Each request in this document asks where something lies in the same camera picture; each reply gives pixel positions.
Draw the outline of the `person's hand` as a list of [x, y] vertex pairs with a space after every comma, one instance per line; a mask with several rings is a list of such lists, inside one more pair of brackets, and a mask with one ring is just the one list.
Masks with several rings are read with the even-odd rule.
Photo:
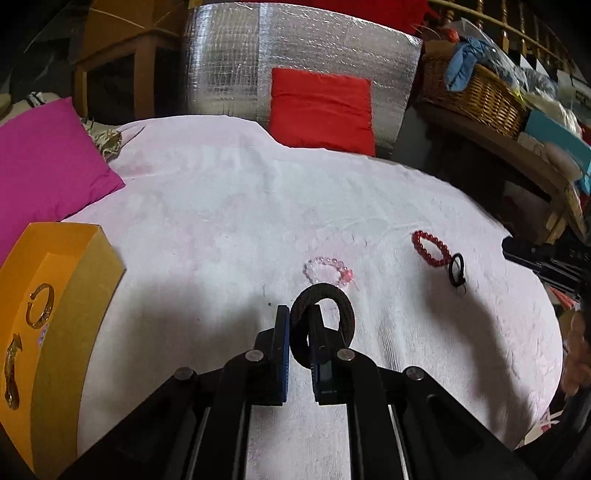
[[576, 312], [566, 340], [567, 355], [561, 380], [561, 389], [569, 397], [574, 396], [581, 387], [590, 386], [590, 344], [585, 333], [584, 316]]

